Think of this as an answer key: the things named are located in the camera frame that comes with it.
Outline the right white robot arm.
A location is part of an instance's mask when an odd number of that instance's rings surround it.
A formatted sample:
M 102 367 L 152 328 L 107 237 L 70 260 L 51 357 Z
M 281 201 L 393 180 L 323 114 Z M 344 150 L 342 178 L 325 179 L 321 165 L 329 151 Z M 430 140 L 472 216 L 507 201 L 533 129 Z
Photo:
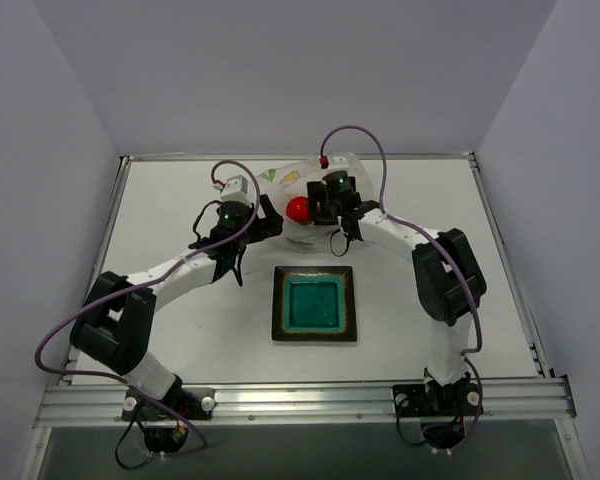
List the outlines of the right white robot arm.
M 483 346 L 478 313 L 487 285 L 469 241 L 459 229 L 425 229 L 364 200 L 344 170 L 307 184 L 310 219 L 336 225 L 346 241 L 378 245 L 411 262 L 419 302 L 432 319 L 424 400 L 435 412 L 460 400 L 469 358 Z

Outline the translucent plastic bag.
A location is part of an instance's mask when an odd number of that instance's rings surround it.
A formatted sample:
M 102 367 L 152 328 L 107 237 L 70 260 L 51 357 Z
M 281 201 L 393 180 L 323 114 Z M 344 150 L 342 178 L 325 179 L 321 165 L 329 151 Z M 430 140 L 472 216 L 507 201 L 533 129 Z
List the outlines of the translucent plastic bag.
M 300 253 L 330 249 L 330 237 L 338 223 L 327 206 L 327 175 L 344 171 L 361 199 L 377 198 L 372 181 L 355 154 L 329 155 L 327 161 L 328 166 L 323 167 L 317 158 L 303 159 L 266 168 L 257 176 L 261 192 L 283 218 L 282 233 L 275 238 L 280 247 Z

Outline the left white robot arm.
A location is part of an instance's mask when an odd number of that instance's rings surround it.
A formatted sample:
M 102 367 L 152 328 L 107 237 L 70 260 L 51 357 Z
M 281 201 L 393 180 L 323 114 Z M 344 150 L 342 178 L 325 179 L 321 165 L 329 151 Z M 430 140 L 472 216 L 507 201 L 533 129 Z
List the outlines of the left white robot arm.
M 146 408 L 159 419 L 182 405 L 179 377 L 148 351 L 154 315 L 193 289 L 226 274 L 243 284 L 242 259 L 250 244 L 278 236 L 283 218 L 266 194 L 258 205 L 218 201 L 217 224 L 172 260 L 132 275 L 101 274 L 87 297 L 89 309 L 75 321 L 70 343 L 145 393 Z

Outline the red fake apple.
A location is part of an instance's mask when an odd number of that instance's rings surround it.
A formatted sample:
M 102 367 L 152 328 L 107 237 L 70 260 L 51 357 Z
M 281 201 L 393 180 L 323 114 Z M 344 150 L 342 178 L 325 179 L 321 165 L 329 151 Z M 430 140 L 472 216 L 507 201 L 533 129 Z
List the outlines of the red fake apple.
M 286 216 L 299 224 L 306 224 L 311 221 L 308 198 L 305 196 L 296 196 L 291 198 L 286 205 Z

